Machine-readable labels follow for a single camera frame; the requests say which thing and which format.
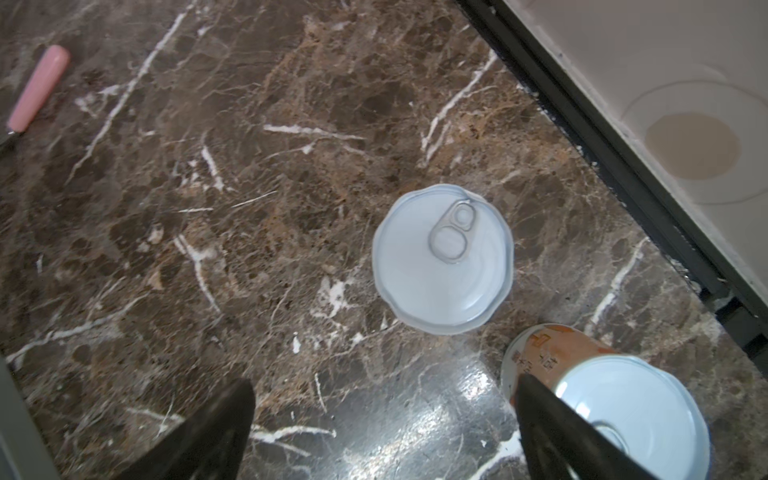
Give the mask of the grey green can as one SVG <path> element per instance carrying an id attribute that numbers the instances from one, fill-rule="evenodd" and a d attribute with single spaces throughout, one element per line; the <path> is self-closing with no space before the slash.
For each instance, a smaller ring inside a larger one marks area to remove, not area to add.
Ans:
<path id="1" fill-rule="evenodd" d="M 372 245 L 375 287 L 404 324 L 457 335 L 486 324 L 509 295 L 514 241 L 500 212 L 459 186 L 401 196 Z"/>

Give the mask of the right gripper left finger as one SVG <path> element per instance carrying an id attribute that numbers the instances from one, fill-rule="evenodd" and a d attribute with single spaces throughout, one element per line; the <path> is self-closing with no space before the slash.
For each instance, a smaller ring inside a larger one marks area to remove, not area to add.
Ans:
<path id="1" fill-rule="evenodd" d="M 235 479 L 250 436 L 255 395 L 250 381 L 223 388 L 117 479 Z"/>

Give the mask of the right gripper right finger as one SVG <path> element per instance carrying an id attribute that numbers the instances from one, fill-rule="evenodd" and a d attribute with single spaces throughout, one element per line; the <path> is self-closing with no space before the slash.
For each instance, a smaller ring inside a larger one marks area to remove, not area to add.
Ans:
<path id="1" fill-rule="evenodd" d="M 531 374 L 517 382 L 514 406 L 532 479 L 651 479 L 652 474 Z"/>

